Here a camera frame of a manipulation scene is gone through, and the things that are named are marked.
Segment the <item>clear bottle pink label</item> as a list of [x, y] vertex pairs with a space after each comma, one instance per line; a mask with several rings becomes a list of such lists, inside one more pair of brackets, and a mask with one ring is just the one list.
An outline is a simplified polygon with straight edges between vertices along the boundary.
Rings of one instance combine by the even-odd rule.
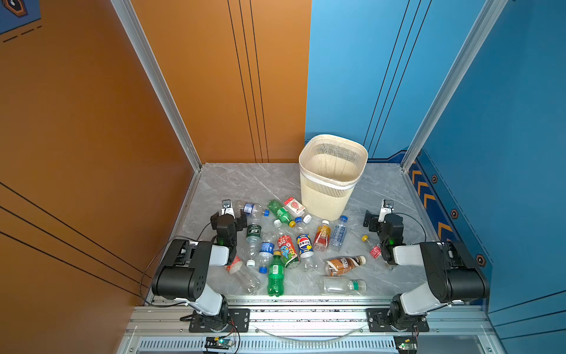
[[361, 238], [363, 244], [368, 250], [368, 253], [379, 263], [381, 264], [386, 271], [392, 271], [393, 266], [388, 264], [383, 257], [383, 252], [380, 246], [379, 240], [369, 237], [368, 235], [364, 235]]

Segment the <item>clear bottle dark green label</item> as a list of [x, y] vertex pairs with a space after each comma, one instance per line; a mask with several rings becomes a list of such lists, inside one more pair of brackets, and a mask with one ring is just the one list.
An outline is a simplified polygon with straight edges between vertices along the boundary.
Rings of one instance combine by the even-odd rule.
[[263, 209], [261, 206], [255, 205], [247, 219], [246, 242], [247, 261], [246, 266], [253, 268], [256, 265], [256, 257], [262, 243], [262, 217]]

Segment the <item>clear water bottle blue cap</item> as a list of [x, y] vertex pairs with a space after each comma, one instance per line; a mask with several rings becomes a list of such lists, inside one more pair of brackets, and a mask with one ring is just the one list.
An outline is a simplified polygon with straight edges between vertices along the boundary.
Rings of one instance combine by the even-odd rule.
[[335, 252], [340, 251], [341, 247], [343, 246], [343, 242], [346, 238], [347, 233], [347, 222], [348, 218], [346, 217], [346, 215], [342, 215], [335, 225], [329, 244], [330, 249]]

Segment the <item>clear bottle red label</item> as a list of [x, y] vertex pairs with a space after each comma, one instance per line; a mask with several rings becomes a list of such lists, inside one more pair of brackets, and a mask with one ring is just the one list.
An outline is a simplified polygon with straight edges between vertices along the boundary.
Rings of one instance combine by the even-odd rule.
[[232, 263], [227, 265], [226, 270], [234, 277], [247, 294], [254, 294], [261, 285], [259, 279], [251, 273], [244, 262], [236, 256]]

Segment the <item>large green soda bottle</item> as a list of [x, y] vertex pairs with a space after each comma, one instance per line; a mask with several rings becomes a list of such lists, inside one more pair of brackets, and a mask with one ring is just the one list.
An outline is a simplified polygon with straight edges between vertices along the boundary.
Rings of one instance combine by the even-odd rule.
[[274, 258], [268, 268], [268, 295], [282, 296], [284, 294], [284, 264], [281, 252], [275, 251]]

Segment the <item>brown coffee drink bottle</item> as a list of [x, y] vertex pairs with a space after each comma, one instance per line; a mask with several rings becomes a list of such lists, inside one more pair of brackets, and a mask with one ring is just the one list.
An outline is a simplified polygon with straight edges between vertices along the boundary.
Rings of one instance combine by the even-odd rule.
[[367, 263], [363, 255], [339, 257], [327, 260], [324, 264], [324, 270], [328, 277], [337, 277], [346, 274], [354, 268], [358, 268]]

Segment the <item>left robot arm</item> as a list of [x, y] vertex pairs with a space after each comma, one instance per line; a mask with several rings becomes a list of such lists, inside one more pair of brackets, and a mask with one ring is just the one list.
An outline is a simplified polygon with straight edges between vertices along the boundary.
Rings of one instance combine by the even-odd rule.
[[237, 259], [237, 233], [247, 227], [243, 211], [212, 216], [214, 241], [174, 239], [162, 258], [152, 281], [152, 292], [182, 302], [194, 309], [191, 320], [213, 331], [229, 323], [226, 297], [207, 285], [209, 267], [230, 266]]

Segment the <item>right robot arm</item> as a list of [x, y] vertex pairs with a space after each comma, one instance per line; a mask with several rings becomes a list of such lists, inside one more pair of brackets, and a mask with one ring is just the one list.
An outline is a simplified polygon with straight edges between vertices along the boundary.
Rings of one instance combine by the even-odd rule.
[[389, 309], [367, 311], [370, 330], [425, 332], [430, 312], [489, 296], [488, 280], [463, 243], [446, 240], [408, 245], [404, 243], [402, 216], [391, 212], [377, 215], [367, 211], [363, 226], [379, 237], [371, 248], [373, 258], [381, 258], [390, 267], [422, 267], [426, 276], [420, 286], [395, 295]]

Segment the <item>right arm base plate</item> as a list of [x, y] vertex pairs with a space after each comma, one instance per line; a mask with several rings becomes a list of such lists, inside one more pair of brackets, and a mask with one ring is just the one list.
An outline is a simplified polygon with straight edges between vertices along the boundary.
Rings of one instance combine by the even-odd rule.
[[430, 331], [424, 316], [409, 316], [403, 312], [393, 315], [390, 309], [368, 308], [366, 317], [369, 330], [377, 332], [412, 332], [427, 333]]

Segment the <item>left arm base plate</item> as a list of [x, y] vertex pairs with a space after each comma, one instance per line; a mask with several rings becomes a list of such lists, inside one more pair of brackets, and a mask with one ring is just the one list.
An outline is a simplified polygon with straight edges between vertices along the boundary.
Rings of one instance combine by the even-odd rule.
[[229, 308], [221, 311], [215, 317], [198, 314], [196, 311], [191, 315], [190, 333], [212, 333], [230, 332], [237, 330], [239, 333], [249, 331], [251, 310], [249, 308]]

